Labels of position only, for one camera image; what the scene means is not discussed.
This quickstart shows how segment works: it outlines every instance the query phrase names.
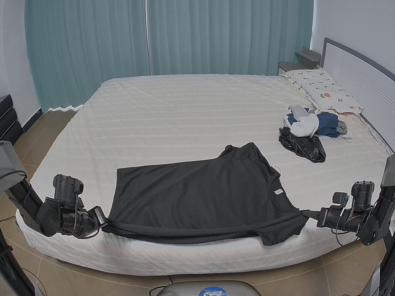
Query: round blue logo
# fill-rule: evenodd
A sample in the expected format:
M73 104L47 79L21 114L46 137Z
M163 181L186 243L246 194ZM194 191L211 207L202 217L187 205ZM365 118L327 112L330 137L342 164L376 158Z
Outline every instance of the round blue logo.
M203 289L199 296L228 296L228 294L220 287L212 286Z

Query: pillow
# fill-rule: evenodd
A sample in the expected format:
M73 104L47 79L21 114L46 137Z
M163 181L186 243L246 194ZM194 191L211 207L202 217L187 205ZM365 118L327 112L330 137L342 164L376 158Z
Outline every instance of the pillow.
M291 70L281 74L306 96L318 109L334 109L338 113L361 113L363 107L350 93L338 86L324 69Z

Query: white sticker label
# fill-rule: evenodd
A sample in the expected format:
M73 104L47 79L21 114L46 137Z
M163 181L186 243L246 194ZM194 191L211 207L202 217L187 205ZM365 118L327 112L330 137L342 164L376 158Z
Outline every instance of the white sticker label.
M100 211L99 211L98 208L95 208L95 213L96 213L96 215L97 215L97 217L98 217L98 219L99 219L99 221L100 221L100 224L104 224L104 220L103 220L103 218L102 218L102 216L101 216Z

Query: black cloth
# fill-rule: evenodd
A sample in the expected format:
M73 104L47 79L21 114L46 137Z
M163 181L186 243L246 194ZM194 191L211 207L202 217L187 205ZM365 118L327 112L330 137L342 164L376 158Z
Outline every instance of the black cloth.
M257 146L226 146L218 158L118 169L109 224L119 236L198 244L260 236L274 245L307 221Z
M314 163L325 161L326 153L318 136L296 137L288 127L279 128L279 130L279 141L286 149Z

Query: curtain fold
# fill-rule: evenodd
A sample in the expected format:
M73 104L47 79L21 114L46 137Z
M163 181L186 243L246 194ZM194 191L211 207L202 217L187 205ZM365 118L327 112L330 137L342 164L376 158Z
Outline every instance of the curtain fold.
M111 78L150 74L145 0L26 0L25 30L43 111L79 106Z
M147 0L153 75L276 75L310 47L314 0Z

